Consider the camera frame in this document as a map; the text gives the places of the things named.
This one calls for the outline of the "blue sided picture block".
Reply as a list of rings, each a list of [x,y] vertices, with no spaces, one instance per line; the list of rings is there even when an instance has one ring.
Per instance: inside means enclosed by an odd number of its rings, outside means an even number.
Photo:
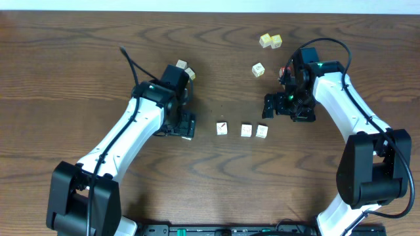
[[[265,125],[258,125],[256,131],[256,137],[266,138],[268,134],[268,127]]]

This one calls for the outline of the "plain white picture block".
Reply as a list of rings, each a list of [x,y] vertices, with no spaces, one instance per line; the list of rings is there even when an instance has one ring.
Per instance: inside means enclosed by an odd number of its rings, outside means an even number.
[[[241,137],[251,137],[253,131],[253,125],[242,124],[241,125]]]

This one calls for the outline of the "hammer picture block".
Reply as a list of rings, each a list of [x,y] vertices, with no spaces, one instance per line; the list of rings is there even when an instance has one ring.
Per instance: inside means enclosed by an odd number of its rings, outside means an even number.
[[[216,124],[217,134],[226,135],[228,134],[227,122],[219,122]]]

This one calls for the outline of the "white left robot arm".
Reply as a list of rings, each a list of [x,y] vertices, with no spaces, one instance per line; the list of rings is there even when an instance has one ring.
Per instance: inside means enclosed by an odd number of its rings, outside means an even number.
[[[76,164],[52,172],[46,225],[58,235],[135,235],[138,224],[122,215],[119,185],[152,136],[193,138],[196,119],[182,107],[192,80],[136,85],[127,108],[102,141]]]

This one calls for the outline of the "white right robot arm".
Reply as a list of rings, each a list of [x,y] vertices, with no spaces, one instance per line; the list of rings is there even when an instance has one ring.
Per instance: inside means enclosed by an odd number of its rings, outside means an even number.
[[[336,174],[338,194],[316,217],[319,235],[350,235],[379,208],[409,195],[409,203],[393,218],[404,217],[415,199],[410,170],[411,138],[380,120],[355,91],[347,68],[338,61],[294,60],[294,75],[280,78],[284,92],[264,97],[262,117],[288,115],[293,121],[315,120],[321,104],[345,141]]]

